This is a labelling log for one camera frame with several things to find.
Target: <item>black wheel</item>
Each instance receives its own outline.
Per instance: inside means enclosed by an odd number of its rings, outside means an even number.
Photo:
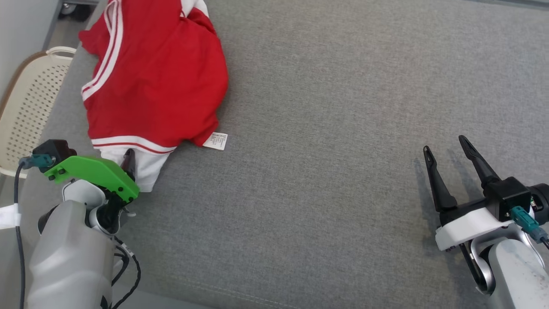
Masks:
[[[92,14],[92,7],[86,4],[63,3],[58,19],[70,18],[76,21],[86,21]]]

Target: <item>gray fabric surface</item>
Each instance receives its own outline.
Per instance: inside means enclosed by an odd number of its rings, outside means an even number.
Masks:
[[[483,307],[461,254],[436,247],[422,147],[459,202],[481,196],[459,134],[500,176],[549,183],[549,18],[496,3],[209,0],[228,143],[182,144],[132,204],[120,237],[142,289],[220,308]],[[80,154],[96,61],[79,50],[43,137]],[[30,243],[60,189],[29,175]]]

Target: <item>green connector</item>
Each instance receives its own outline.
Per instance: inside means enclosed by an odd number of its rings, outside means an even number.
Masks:
[[[116,163],[107,159],[71,156],[47,170],[44,175],[50,180],[55,180],[56,184],[68,178],[89,181],[109,191],[115,191],[127,203],[139,195],[139,187],[135,181]]]
[[[536,243],[541,243],[542,238],[547,239],[547,233],[540,228],[540,224],[524,208],[520,206],[511,208],[511,219],[530,235]]]

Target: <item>clothing label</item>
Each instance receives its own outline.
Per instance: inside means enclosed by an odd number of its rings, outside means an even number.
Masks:
[[[202,145],[204,147],[209,147],[213,149],[224,150],[225,143],[227,142],[228,135],[225,133],[213,132],[208,140]]]

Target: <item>beige plastic chair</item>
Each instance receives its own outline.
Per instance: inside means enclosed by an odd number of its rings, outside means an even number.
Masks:
[[[19,159],[38,146],[75,52],[71,47],[53,47],[28,57],[17,68],[0,101],[0,174],[15,176]],[[25,170],[20,177],[27,177]]]

